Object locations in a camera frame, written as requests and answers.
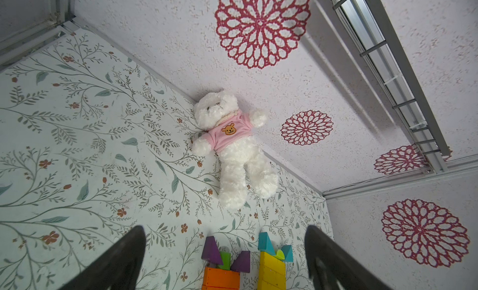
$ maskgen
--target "leaf pattern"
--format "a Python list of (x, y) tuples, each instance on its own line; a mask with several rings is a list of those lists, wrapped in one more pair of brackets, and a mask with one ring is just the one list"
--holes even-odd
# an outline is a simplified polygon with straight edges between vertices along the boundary
[(251, 251), (241, 289), (256, 289), (261, 231), (293, 246), (287, 287), (313, 288), (303, 235), (314, 224), (332, 237), (325, 199), (271, 162), (274, 196), (251, 187), (241, 209), (223, 209), (217, 157), (191, 152), (203, 133), (193, 104), (100, 37), (67, 35), (0, 83), (1, 123), (15, 131), (1, 135), (0, 288), (55, 289), (137, 224), (137, 289), (199, 289), (207, 234), (233, 259)]

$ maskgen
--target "white teddy bear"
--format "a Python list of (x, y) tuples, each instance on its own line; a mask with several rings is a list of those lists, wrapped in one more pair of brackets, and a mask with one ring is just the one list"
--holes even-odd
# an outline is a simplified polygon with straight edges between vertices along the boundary
[(277, 175), (252, 136), (253, 127), (267, 121), (262, 110), (243, 114), (234, 95), (225, 91), (209, 93), (194, 106), (198, 126), (207, 130), (192, 145), (195, 155), (215, 150), (221, 161), (219, 201), (226, 209), (240, 208), (246, 202), (246, 172), (252, 187), (262, 198), (277, 190)]

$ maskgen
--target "red mandala pattern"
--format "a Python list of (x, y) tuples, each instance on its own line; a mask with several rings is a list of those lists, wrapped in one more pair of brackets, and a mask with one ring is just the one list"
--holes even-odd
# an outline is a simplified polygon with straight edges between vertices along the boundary
[(219, 0), (221, 46), (249, 69), (273, 66), (297, 48), (310, 17), (309, 0)]
[[(450, 151), (449, 156), (443, 156), (444, 161), (448, 161), (451, 158), (451, 152), (453, 151)], [(385, 175), (405, 172), (427, 165), (427, 160), (416, 145), (403, 145), (400, 148), (390, 150), (376, 159), (374, 164), (375, 169)]]
[(320, 111), (309, 110), (288, 118), (282, 124), (282, 136), (291, 144), (310, 145), (323, 140), (332, 131), (332, 119)]
[(382, 223), (393, 248), (419, 264), (450, 267), (468, 254), (467, 229), (448, 209), (434, 203), (396, 202), (383, 213)]

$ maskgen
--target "teddy bear leg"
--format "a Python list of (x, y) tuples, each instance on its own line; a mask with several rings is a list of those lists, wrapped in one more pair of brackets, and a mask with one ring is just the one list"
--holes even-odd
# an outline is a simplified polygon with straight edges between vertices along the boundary
[(226, 209), (239, 209), (246, 202), (246, 172), (237, 162), (221, 162), (221, 190), (219, 201)]
[(277, 191), (277, 174), (259, 148), (247, 162), (247, 171), (254, 191), (261, 198), (268, 198)]

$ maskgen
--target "textured white wall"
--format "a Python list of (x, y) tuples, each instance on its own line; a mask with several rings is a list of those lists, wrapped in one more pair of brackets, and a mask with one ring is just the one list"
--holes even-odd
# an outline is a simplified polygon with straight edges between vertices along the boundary
[[(335, 241), (396, 290), (474, 290), (478, 277), (478, 172), (426, 185), (327, 200)], [(467, 228), (467, 255), (450, 268), (433, 268), (405, 258), (382, 231), (387, 206), (405, 199), (420, 199), (447, 208)]]
[[(264, 69), (238, 65), (221, 47), (218, 2), (75, 0), (75, 13), (192, 98), (227, 89), (245, 111), (269, 110), (270, 122), (257, 131), (265, 151), (320, 190), (383, 176), (374, 169), (375, 159), (409, 141), (394, 112), (383, 107), (387, 99), (371, 90), (376, 81), (357, 68), (365, 64), (330, 0), (310, 0), (307, 33), (298, 48)], [(333, 131), (313, 145), (287, 143), (282, 124), (307, 110), (330, 116)]]
[(49, 13), (48, 0), (0, 0), (0, 40), (45, 21)]
[(451, 159), (478, 154), (478, 0), (382, 0)]

